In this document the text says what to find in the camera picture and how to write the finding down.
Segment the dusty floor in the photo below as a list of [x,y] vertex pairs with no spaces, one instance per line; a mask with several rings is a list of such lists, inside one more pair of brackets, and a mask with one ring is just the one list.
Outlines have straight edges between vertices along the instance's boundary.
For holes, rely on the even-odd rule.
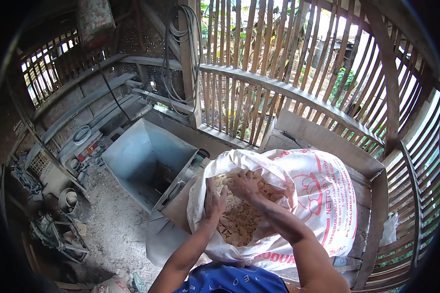
[[160,269],[146,257],[145,224],[149,215],[122,188],[112,174],[90,168],[84,180],[93,207],[84,237],[91,250],[90,268],[129,276],[136,272],[145,282],[145,291]]

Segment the person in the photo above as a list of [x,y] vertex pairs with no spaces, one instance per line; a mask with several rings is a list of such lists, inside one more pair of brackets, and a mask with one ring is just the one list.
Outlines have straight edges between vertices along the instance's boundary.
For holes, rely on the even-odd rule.
[[199,229],[166,261],[149,293],[168,292],[350,292],[344,277],[331,265],[329,255],[313,231],[298,217],[259,193],[252,171],[240,171],[227,183],[234,196],[256,208],[293,248],[300,286],[285,284],[276,274],[255,266],[238,267],[211,262],[196,267],[227,204],[227,187],[219,195],[213,178],[206,179],[205,218]]

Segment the plastic bag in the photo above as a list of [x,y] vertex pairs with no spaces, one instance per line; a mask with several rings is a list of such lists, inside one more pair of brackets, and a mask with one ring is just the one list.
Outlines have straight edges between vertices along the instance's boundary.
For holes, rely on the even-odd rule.
[[380,247],[396,241],[396,228],[398,226],[397,212],[389,215],[388,220],[383,224],[383,237],[380,239]]
[[[205,216],[205,178],[245,169],[261,169],[267,183],[285,190],[285,196],[276,203],[303,220],[329,256],[346,256],[352,249],[357,208],[350,177],[337,157],[311,149],[276,149],[264,154],[233,149],[219,155],[201,171],[189,191],[187,217],[191,231],[198,229]],[[254,264],[272,271],[295,266],[291,245],[265,220],[244,247],[225,243],[215,231],[205,253],[217,261]]]

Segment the cassava chips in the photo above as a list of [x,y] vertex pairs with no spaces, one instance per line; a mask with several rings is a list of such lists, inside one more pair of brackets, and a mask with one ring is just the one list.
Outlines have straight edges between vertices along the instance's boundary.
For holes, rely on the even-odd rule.
[[[227,181],[232,182],[232,175],[233,173],[221,174],[215,178],[215,185],[219,194],[224,183]],[[265,198],[272,200],[271,197],[275,197],[272,185],[262,179],[259,173],[254,172],[253,179],[257,181],[259,192]],[[252,240],[252,235],[261,221],[261,217],[255,208],[234,196],[228,190],[227,208],[220,217],[217,231],[226,243],[235,247],[246,246]]]

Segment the blue shirt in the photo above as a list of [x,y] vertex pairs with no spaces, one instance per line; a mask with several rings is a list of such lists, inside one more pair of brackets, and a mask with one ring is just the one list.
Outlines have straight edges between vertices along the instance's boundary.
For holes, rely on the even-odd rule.
[[255,266],[234,267],[210,262],[193,269],[176,293],[288,293],[282,279]]

